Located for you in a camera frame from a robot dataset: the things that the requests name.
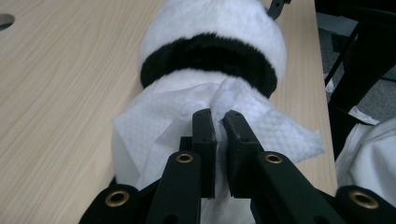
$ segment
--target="black chair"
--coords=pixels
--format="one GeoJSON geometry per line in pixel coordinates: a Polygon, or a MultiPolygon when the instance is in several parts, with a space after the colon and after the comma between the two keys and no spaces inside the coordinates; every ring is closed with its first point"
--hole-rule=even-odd
{"type": "Polygon", "coordinates": [[[347,112],[396,64],[396,5],[389,0],[316,0],[315,3],[317,12],[358,22],[325,80],[328,82],[332,78],[348,47],[358,36],[345,73],[328,104],[336,159],[350,130],[359,122],[347,112]]]}

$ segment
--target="black fur band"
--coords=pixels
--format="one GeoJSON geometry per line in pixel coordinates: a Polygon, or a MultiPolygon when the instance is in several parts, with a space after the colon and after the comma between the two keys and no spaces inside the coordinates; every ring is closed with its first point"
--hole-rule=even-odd
{"type": "Polygon", "coordinates": [[[181,69],[217,71],[242,77],[266,97],[276,89],[276,73],[257,49],[237,39],[215,34],[181,38],[162,46],[147,57],[140,74],[143,87],[181,69]]]}

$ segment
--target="brass insert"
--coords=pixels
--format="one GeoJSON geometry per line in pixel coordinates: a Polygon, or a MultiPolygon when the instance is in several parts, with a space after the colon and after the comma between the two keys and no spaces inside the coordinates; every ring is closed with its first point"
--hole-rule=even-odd
{"type": "Polygon", "coordinates": [[[265,155],[265,159],[271,163],[281,163],[283,160],[281,157],[277,156],[276,154],[267,154],[265,155]]]}
{"type": "Polygon", "coordinates": [[[106,205],[109,207],[119,207],[129,200],[129,193],[126,190],[119,189],[109,193],[106,197],[106,205]]]}
{"type": "Polygon", "coordinates": [[[363,193],[359,190],[352,190],[349,192],[349,198],[356,204],[367,209],[376,209],[379,206],[378,201],[372,196],[363,193]]]}
{"type": "Polygon", "coordinates": [[[192,161],[193,159],[194,159],[194,157],[193,157],[192,155],[186,154],[186,153],[181,154],[181,155],[178,155],[178,156],[176,157],[176,160],[177,160],[178,162],[181,162],[181,163],[189,163],[189,162],[192,161]]]}

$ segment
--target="black and white plush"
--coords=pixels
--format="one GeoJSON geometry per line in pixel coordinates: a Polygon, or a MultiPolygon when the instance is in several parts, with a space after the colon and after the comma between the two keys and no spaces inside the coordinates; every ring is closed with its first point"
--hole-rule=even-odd
{"type": "MultiPolygon", "coordinates": [[[[252,223],[248,201],[229,200],[227,140],[220,120],[235,107],[245,110],[253,123],[267,119],[271,125],[265,121],[260,127],[252,126],[262,134],[259,139],[268,148],[293,153],[295,146],[287,148],[273,140],[286,136],[278,128],[294,130],[297,125],[275,112],[267,100],[283,77],[286,58],[280,29],[259,0],[165,0],[140,46],[139,71],[145,89],[114,119],[118,182],[142,189],[160,177],[167,157],[178,149],[180,136],[190,134],[191,113],[210,107],[219,142],[217,195],[215,200],[203,201],[201,221],[252,223]],[[286,121],[277,125],[274,120],[286,121]]],[[[297,142],[295,133],[286,139],[297,142]]]]}
{"type": "Polygon", "coordinates": [[[194,69],[242,77],[269,97],[286,67],[286,48],[276,23],[259,0],[168,0],[150,24],[139,52],[146,88],[175,71],[194,69]]]}

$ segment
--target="screw hole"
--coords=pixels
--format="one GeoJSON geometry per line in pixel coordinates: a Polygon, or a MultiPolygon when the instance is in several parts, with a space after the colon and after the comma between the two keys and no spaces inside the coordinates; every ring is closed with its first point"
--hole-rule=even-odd
{"type": "Polygon", "coordinates": [[[275,163],[275,164],[281,163],[283,161],[281,157],[279,157],[279,156],[277,156],[275,154],[265,155],[265,159],[267,161],[269,161],[271,163],[275,163]]]}
{"type": "Polygon", "coordinates": [[[129,193],[126,190],[115,190],[106,197],[106,204],[109,207],[119,207],[129,200],[129,193]]]}
{"type": "Polygon", "coordinates": [[[0,14],[0,31],[6,30],[14,24],[15,18],[9,14],[0,14]]]}
{"type": "Polygon", "coordinates": [[[181,154],[176,157],[176,160],[181,163],[188,163],[191,162],[194,157],[190,154],[181,154]]]}
{"type": "Polygon", "coordinates": [[[359,190],[349,192],[349,198],[357,205],[367,209],[376,209],[379,206],[375,198],[359,190]]]}

